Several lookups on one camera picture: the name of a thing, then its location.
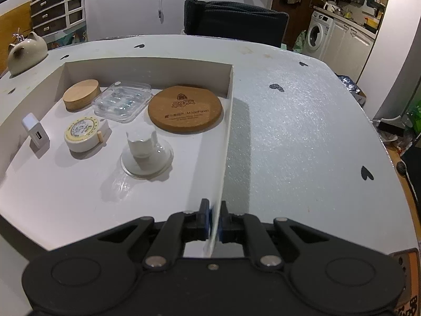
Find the black chair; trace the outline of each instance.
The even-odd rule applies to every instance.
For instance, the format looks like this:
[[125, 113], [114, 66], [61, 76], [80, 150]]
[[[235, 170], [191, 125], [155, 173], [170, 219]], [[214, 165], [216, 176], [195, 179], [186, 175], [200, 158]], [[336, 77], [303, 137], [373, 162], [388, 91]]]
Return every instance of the black chair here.
[[186, 0], [188, 35], [245, 40], [281, 47], [289, 15], [239, 2]]

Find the clear plastic case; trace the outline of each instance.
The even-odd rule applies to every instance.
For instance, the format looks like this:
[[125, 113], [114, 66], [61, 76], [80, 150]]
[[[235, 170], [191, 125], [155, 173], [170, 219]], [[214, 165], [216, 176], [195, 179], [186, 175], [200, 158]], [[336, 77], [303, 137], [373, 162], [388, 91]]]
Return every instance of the clear plastic case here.
[[152, 96], [147, 83], [118, 81], [92, 101], [93, 111], [97, 116], [127, 123], [139, 115]]

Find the round wooden block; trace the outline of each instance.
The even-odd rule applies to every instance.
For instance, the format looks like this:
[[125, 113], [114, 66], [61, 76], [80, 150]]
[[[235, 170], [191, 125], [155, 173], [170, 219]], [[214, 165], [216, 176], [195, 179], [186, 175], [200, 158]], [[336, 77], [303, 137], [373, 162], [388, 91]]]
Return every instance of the round wooden block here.
[[63, 95], [67, 110], [78, 110], [89, 105], [101, 93], [97, 80], [86, 80], [72, 85]]
[[189, 133], [216, 122], [222, 105], [207, 89], [177, 85], [156, 94], [149, 102], [148, 113], [152, 122], [165, 131]]

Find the green object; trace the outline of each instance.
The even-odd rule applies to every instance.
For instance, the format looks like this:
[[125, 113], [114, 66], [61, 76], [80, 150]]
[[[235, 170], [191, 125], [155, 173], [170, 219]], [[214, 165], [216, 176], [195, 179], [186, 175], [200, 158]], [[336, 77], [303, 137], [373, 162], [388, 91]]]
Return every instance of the green object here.
[[297, 37], [297, 40], [295, 41], [294, 47], [292, 50], [297, 53], [302, 53], [304, 42], [306, 41], [306, 31], [301, 31], [299, 36]]
[[408, 114], [408, 117], [412, 122], [412, 128], [414, 129], [416, 135], [421, 133], [421, 101], [418, 101], [416, 106], [412, 108]]

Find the wooden coaster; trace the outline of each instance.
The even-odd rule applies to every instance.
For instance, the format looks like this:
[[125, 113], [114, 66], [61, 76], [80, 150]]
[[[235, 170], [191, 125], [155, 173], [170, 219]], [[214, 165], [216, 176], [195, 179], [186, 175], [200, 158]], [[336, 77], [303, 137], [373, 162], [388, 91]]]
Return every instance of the wooden coaster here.
[[216, 122], [222, 105], [207, 89], [177, 85], [156, 94], [149, 102], [148, 113], [152, 122], [165, 131], [189, 133]]
[[101, 93], [97, 80], [86, 80], [72, 85], [63, 95], [67, 110], [78, 110], [89, 105]]

